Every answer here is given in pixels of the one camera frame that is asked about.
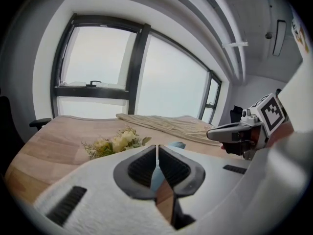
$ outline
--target beige cloth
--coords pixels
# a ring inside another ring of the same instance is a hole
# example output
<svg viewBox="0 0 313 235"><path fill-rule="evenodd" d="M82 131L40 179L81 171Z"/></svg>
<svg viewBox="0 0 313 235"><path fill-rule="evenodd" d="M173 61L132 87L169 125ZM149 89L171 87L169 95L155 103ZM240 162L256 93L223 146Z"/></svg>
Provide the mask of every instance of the beige cloth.
<svg viewBox="0 0 313 235"><path fill-rule="evenodd" d="M221 145L220 142L209 140L206 136L206 132L214 128L214 126L196 118L192 121L184 121L176 117L170 118L127 114L116 114L116 117L129 123L159 130L179 138L214 146Z"/></svg>

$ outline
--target window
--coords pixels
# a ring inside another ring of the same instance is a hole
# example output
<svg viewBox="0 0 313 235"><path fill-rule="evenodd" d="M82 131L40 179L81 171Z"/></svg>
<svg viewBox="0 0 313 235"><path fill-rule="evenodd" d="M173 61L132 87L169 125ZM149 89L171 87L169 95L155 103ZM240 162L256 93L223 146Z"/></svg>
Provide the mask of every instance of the window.
<svg viewBox="0 0 313 235"><path fill-rule="evenodd" d="M54 117L190 115L205 122L220 87L201 60L150 25L75 14L60 39L50 84Z"/></svg>
<svg viewBox="0 0 313 235"><path fill-rule="evenodd" d="M138 115L199 115L207 70L165 41L151 36L144 65Z"/></svg>

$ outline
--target chair armrest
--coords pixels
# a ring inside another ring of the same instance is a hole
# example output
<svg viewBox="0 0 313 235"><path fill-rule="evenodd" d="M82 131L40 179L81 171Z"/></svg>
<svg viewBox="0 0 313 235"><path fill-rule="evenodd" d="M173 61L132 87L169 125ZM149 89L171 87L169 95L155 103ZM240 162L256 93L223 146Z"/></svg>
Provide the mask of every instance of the chair armrest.
<svg viewBox="0 0 313 235"><path fill-rule="evenodd" d="M40 130L43 125L48 124L50 121L51 121L50 118L34 120L31 123L29 123L29 127L36 127L38 130Z"/></svg>

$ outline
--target window handle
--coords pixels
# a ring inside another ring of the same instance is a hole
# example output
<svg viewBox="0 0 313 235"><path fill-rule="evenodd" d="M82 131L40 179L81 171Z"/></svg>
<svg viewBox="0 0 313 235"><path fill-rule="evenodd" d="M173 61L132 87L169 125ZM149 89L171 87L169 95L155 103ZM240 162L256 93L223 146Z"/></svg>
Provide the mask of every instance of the window handle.
<svg viewBox="0 0 313 235"><path fill-rule="evenodd" d="M97 85L92 84L93 82L102 83L101 81L98 81L98 80L92 80L92 81L90 81L90 84L87 84L87 85L86 85L86 87L97 87Z"/></svg>

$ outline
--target light fixture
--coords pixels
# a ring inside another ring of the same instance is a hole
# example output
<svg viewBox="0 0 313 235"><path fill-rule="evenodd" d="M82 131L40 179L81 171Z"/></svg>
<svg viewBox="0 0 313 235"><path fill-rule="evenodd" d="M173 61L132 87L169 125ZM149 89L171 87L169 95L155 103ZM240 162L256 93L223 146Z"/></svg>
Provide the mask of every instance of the light fixture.
<svg viewBox="0 0 313 235"><path fill-rule="evenodd" d="M282 46L284 43L284 38L286 34L287 24L284 20L277 20L277 31L276 31L276 40L275 46L273 50L273 56L279 56L280 51L282 50Z"/></svg>

